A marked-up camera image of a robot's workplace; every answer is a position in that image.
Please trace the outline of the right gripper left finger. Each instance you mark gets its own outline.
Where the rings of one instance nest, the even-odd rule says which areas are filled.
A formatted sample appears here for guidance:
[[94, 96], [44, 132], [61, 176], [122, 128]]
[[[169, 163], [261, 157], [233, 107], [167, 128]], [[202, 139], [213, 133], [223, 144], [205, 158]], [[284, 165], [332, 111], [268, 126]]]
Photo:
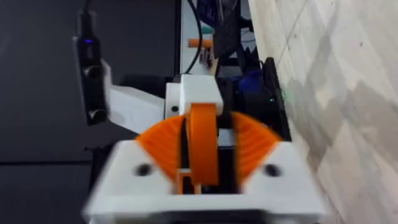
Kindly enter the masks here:
[[184, 116], [160, 121], [110, 150], [93, 183], [93, 195], [178, 193]]

